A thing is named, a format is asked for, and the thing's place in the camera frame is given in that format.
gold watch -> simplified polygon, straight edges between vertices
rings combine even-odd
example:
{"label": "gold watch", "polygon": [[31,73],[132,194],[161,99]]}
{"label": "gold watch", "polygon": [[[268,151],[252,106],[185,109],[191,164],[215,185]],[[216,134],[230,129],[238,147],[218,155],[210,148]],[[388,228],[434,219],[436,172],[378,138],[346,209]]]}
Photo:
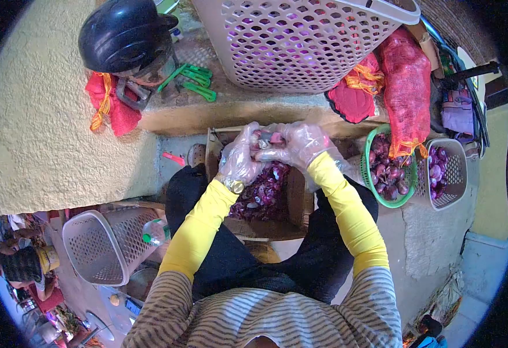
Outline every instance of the gold watch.
{"label": "gold watch", "polygon": [[217,173],[214,179],[225,185],[234,194],[241,194],[244,191],[244,183],[242,181],[232,180],[221,173]]}

plastic bottle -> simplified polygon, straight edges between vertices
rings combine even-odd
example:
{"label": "plastic bottle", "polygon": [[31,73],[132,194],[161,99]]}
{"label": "plastic bottle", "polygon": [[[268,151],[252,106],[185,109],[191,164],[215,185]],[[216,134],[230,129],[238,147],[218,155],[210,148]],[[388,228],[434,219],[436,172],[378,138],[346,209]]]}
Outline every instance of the plastic bottle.
{"label": "plastic bottle", "polygon": [[163,219],[155,219],[146,222],[144,228],[142,228],[142,239],[146,243],[152,243],[156,246],[160,246],[165,241],[171,239],[171,232],[169,226]]}

striped shirt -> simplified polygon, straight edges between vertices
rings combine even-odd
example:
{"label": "striped shirt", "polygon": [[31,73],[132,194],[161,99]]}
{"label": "striped shirt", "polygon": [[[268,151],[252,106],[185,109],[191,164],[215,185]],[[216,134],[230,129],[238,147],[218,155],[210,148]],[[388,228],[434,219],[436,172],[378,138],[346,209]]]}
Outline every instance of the striped shirt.
{"label": "striped shirt", "polygon": [[230,289],[192,303],[182,273],[154,281],[124,348],[244,347],[266,336],[279,347],[401,347],[401,317],[391,273],[361,271],[340,305],[298,293]]}

yellow wall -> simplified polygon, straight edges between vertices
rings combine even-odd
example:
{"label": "yellow wall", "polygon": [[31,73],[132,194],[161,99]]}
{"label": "yellow wall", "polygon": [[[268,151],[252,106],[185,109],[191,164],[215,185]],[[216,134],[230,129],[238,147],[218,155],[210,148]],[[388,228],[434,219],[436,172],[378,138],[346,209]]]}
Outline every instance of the yellow wall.
{"label": "yellow wall", "polygon": [[480,160],[480,184],[471,231],[499,240],[508,238],[506,157],[508,104],[487,111],[490,147]]}
{"label": "yellow wall", "polygon": [[89,130],[77,49],[94,0],[35,0],[0,53],[0,214],[105,203],[157,191],[156,136]]}

concrete wall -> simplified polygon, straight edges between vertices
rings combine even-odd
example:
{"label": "concrete wall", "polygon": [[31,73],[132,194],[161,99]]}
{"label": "concrete wall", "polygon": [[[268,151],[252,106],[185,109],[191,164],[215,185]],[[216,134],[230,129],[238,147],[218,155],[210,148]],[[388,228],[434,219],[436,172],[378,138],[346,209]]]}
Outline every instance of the concrete wall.
{"label": "concrete wall", "polygon": [[0,214],[157,191],[157,136],[93,134],[77,49],[94,0],[35,0],[0,52]]}

